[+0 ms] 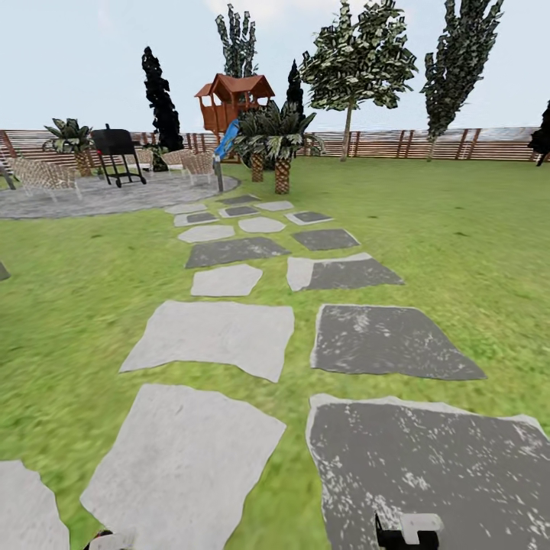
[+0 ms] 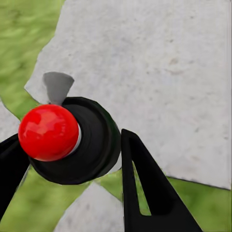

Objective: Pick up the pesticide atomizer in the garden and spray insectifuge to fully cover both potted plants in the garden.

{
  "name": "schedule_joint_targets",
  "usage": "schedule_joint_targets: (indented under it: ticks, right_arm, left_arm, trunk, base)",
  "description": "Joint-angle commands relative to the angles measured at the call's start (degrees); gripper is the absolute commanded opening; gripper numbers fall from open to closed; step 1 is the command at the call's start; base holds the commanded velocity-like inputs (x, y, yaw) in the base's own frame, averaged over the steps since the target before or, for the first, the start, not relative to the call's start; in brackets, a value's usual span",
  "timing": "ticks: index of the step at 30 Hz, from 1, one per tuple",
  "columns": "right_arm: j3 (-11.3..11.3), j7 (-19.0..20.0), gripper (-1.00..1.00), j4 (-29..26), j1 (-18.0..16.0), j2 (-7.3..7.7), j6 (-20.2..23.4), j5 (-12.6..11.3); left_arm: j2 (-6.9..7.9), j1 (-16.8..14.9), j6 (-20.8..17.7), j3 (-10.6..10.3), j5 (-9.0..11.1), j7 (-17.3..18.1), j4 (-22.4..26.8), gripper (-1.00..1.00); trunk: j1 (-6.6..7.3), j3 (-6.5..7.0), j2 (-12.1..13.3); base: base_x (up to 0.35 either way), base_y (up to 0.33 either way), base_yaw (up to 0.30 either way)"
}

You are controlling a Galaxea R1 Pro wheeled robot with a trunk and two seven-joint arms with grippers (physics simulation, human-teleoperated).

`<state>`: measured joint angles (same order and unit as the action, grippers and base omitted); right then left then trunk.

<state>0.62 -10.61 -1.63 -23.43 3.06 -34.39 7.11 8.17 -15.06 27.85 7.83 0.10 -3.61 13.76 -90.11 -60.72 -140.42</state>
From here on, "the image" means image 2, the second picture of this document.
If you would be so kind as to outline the insectifuge atomizer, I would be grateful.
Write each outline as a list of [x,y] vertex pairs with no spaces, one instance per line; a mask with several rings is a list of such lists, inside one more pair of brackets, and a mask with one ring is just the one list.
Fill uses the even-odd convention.
[[31,166],[61,185],[80,185],[122,168],[121,131],[98,102],[66,97],[74,79],[62,72],[42,76],[50,103],[29,111],[18,138]]

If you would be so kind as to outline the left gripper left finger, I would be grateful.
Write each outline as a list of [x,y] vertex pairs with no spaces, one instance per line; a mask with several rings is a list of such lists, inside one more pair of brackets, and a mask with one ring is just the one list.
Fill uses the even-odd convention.
[[0,220],[30,165],[18,134],[0,143]]

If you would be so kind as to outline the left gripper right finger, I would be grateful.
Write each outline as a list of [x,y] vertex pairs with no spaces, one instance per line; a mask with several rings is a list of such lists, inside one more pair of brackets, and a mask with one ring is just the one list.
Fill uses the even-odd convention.
[[[121,129],[125,232],[203,232],[140,137]],[[140,213],[133,165],[151,216]]]

